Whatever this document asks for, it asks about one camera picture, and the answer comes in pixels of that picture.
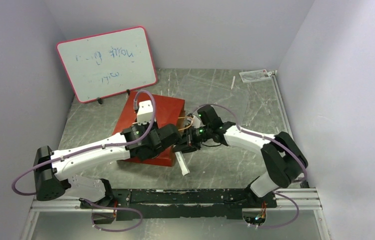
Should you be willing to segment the white handled metal tongs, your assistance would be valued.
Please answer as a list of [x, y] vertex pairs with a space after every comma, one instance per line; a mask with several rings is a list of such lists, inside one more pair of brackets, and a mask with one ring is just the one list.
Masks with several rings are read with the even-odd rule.
[[181, 151], [177, 151], [175, 153], [175, 156], [176, 156], [176, 160], [177, 160], [177, 162], [178, 162], [178, 164], [180, 166], [182, 175], [186, 176], [187, 174], [190, 173], [190, 170], [189, 170], [189, 168], [187, 166], [186, 160], [185, 160], [182, 152]]

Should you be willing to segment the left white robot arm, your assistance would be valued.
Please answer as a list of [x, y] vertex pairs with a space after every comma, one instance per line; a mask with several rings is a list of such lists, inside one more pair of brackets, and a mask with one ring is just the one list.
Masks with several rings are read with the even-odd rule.
[[37, 150], [35, 164], [57, 159], [35, 170], [36, 199], [51, 201], [61, 196], [89, 200], [101, 208], [112, 205], [115, 195], [108, 180], [90, 179], [79, 173], [111, 161], [153, 159], [175, 145], [181, 134], [169, 123], [161, 128], [156, 123], [134, 124], [106, 139], [68, 150], [52, 151], [49, 146]]

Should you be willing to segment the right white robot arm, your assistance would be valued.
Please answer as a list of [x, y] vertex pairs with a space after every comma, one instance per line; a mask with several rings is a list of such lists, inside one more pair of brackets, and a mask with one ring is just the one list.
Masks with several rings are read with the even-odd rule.
[[308, 161], [289, 133], [260, 133], [241, 127], [238, 120], [224, 122], [215, 107], [212, 103], [196, 109], [202, 125], [185, 129], [173, 152], [195, 152], [203, 142], [213, 140], [261, 154], [266, 171], [246, 187], [245, 201], [251, 207], [258, 207], [274, 190], [306, 180]]

